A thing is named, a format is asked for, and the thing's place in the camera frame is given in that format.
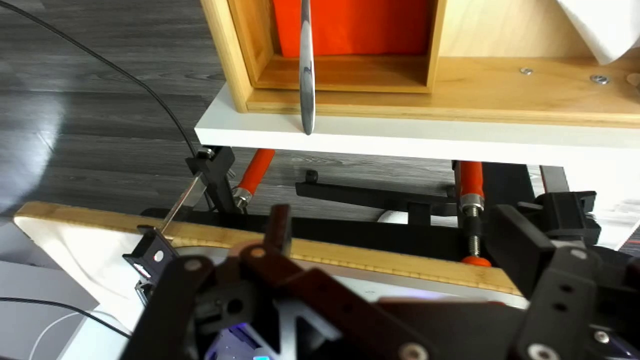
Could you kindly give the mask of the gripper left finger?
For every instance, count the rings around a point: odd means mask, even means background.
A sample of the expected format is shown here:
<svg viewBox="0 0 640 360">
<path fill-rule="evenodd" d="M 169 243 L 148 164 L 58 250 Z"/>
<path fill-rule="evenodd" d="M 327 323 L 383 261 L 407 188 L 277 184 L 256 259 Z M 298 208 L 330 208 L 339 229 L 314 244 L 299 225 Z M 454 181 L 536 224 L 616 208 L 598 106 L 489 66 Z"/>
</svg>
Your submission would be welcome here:
<svg viewBox="0 0 640 360">
<path fill-rule="evenodd" d="M 122 360 L 204 360 L 223 330 L 245 327 L 270 360 L 442 360 L 425 335 L 320 268 L 290 259 L 291 208 L 275 205 L 262 241 L 215 265 L 172 260 Z"/>
</svg>

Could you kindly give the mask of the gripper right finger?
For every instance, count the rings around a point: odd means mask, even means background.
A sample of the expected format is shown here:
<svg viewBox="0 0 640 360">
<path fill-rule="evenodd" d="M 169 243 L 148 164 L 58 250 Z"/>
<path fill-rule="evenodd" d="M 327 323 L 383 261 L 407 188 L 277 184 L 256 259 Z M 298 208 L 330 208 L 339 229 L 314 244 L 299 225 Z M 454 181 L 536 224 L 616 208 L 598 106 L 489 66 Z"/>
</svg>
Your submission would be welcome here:
<svg viewBox="0 0 640 360">
<path fill-rule="evenodd" d="M 510 205 L 489 210 L 487 251 L 529 303 L 508 360 L 640 360 L 640 257 L 557 246 Z"/>
</svg>

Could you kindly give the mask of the wooden drawer cabinet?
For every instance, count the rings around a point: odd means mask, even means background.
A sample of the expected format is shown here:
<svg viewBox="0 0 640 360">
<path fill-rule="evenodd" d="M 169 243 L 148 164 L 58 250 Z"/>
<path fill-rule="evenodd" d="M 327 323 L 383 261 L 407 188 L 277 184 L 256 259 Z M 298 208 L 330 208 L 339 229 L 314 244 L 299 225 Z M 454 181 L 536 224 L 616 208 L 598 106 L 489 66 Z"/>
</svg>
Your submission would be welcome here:
<svg viewBox="0 0 640 360">
<path fill-rule="evenodd" d="M 435 90 L 388 118 L 640 129 L 640 48 L 599 64 L 556 0 L 446 0 Z"/>
</svg>

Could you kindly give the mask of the wooden drawer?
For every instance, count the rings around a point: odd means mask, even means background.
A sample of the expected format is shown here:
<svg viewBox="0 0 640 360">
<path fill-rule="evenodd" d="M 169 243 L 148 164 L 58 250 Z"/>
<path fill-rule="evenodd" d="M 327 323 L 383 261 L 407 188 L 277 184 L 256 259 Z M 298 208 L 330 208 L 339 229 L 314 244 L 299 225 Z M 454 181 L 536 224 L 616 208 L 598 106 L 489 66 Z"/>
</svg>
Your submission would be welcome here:
<svg viewBox="0 0 640 360">
<path fill-rule="evenodd" d="M 201 0 L 240 113 L 300 111 L 301 0 Z M 447 0 L 435 0 L 422 55 L 314 55 L 320 116 L 415 115 L 436 87 Z"/>
</svg>

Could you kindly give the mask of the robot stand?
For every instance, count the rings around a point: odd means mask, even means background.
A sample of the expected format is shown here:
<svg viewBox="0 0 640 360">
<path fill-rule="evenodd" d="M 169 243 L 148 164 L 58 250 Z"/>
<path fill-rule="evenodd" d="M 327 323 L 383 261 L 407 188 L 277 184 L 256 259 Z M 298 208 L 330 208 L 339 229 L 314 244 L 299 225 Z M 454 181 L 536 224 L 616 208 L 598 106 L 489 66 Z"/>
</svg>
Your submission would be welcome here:
<svg viewBox="0 0 640 360">
<path fill-rule="evenodd" d="M 205 256 L 220 265 L 238 246 L 263 241 L 269 218 L 258 232 L 178 222 L 166 237 L 176 258 Z M 138 226 L 159 226 L 159 221 L 45 202 L 26 203 L 14 221 L 130 328 L 130 340 L 160 279 L 142 305 L 135 292 L 140 276 L 122 255 L 141 240 Z M 302 269 L 322 269 L 425 335 L 441 351 L 441 360 L 508 359 L 530 303 L 502 269 L 370 249 L 370 236 L 363 246 L 311 240 L 296 228 L 291 218 L 288 256 L 293 262 Z"/>
</svg>

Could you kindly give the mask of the white cloth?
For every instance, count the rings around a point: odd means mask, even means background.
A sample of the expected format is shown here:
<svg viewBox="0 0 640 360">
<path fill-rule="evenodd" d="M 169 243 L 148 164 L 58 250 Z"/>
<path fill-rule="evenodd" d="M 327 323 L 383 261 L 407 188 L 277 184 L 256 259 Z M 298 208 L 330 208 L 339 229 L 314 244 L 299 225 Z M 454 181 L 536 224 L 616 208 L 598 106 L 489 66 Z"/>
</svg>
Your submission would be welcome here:
<svg viewBox="0 0 640 360">
<path fill-rule="evenodd" d="M 601 65 L 640 49 L 640 0 L 556 0 Z"/>
</svg>

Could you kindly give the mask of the orange handled black clamp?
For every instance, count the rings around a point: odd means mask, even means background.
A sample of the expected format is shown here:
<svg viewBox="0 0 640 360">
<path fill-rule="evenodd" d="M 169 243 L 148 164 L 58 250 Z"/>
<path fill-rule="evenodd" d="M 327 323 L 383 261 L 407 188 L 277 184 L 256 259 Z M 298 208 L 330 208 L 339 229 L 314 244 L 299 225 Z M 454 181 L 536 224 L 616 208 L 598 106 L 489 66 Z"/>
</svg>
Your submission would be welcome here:
<svg viewBox="0 0 640 360">
<path fill-rule="evenodd" d="M 274 156 L 274 149 L 256 150 L 236 187 L 231 187 L 229 182 L 229 171 L 235 162 L 230 146 L 204 146 L 196 155 L 186 159 L 193 177 L 185 191 L 159 226 L 137 227 L 141 239 L 130 253 L 122 255 L 139 275 L 134 289 L 143 306 L 147 305 L 167 264 L 178 257 L 178 252 L 166 237 L 170 224 L 187 217 L 203 197 L 220 214 L 246 214 Z"/>
<path fill-rule="evenodd" d="M 306 171 L 305 180 L 295 184 L 295 193 L 303 198 L 377 208 L 387 214 L 405 213 L 407 223 L 422 226 L 431 225 L 433 216 L 456 216 L 462 238 L 468 243 L 468 255 L 462 258 L 462 262 L 491 267 L 481 251 L 482 213 L 485 209 L 483 164 L 478 161 L 454 161 L 452 170 L 455 183 L 448 187 L 446 196 L 325 184 L 319 182 L 315 170 Z"/>
</svg>

